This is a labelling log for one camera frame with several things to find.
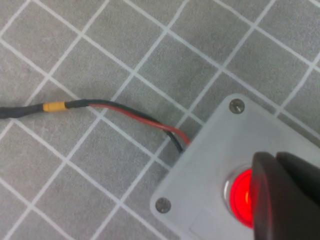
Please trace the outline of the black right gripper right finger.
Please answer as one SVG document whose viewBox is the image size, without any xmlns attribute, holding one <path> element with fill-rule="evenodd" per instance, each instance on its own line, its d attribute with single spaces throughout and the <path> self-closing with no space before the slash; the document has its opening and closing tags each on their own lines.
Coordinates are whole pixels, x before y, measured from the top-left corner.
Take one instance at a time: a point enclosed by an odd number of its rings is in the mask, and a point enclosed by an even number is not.
<svg viewBox="0 0 320 240">
<path fill-rule="evenodd" d="M 314 202 L 320 201 L 320 169 L 289 152 L 278 152 L 276 160 L 297 187 Z"/>
</svg>

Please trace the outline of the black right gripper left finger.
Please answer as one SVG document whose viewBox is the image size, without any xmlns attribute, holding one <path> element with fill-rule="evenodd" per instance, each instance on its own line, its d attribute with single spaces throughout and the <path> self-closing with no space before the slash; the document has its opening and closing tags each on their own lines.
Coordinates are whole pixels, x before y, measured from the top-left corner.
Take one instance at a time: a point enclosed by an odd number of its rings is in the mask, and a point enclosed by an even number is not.
<svg viewBox="0 0 320 240">
<path fill-rule="evenodd" d="M 294 183 L 276 159 L 257 152 L 252 159 L 250 198 L 256 240 L 318 240 L 320 201 Z"/>
</svg>

